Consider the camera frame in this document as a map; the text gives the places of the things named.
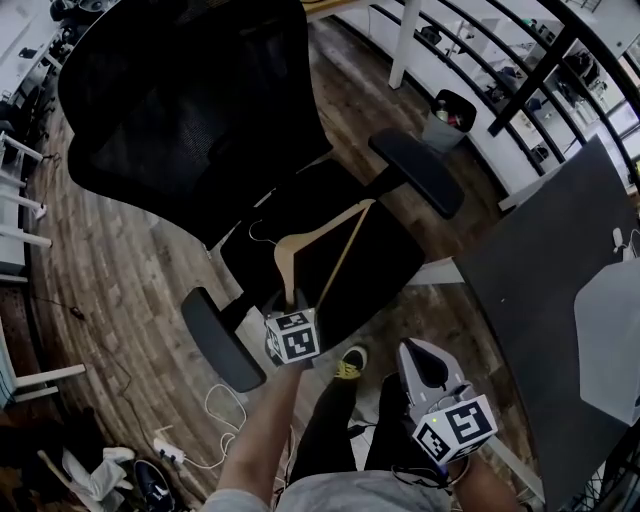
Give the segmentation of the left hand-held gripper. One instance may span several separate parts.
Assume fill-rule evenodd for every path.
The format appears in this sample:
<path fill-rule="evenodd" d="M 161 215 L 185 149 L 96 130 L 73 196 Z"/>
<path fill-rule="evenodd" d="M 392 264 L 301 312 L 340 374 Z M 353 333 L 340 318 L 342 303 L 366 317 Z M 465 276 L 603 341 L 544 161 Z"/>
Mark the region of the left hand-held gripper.
<path fill-rule="evenodd" d="M 265 349 L 277 366 L 306 361 L 320 354 L 316 309 L 310 307 L 301 289 L 295 289 L 293 305 L 287 303 L 283 291 L 278 291 L 262 313 Z"/>

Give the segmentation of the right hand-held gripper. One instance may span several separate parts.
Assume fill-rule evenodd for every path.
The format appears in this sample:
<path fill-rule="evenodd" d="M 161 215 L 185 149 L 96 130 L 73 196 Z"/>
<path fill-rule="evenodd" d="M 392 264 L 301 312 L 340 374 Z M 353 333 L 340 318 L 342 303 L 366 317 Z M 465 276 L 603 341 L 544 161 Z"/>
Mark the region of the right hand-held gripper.
<path fill-rule="evenodd" d="M 407 338 L 399 345 L 398 361 L 412 403 L 424 403 L 430 391 L 445 393 L 432 405 L 413 405 L 408 410 L 415 424 L 413 440 L 437 465 L 467 457 L 497 433 L 487 397 L 464 381 L 450 353 L 430 342 Z"/>

